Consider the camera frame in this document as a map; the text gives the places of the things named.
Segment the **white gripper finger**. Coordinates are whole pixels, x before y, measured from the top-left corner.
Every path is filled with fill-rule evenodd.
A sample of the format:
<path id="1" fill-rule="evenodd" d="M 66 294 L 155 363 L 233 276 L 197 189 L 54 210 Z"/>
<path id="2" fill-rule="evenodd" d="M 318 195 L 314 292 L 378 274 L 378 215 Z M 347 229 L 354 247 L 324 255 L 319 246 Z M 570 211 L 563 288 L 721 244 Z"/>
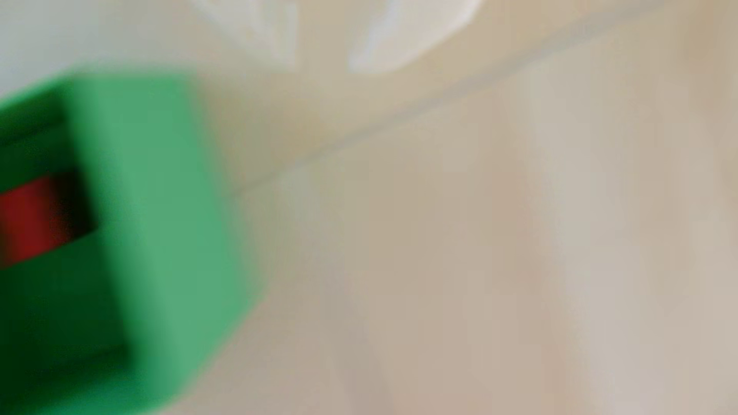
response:
<path id="1" fill-rule="evenodd" d="M 356 74 L 398 71 L 474 22 L 482 1 L 354 1 L 347 68 Z"/>
<path id="2" fill-rule="evenodd" d="M 296 1 L 191 1 L 225 36 L 267 66 L 298 67 Z"/>

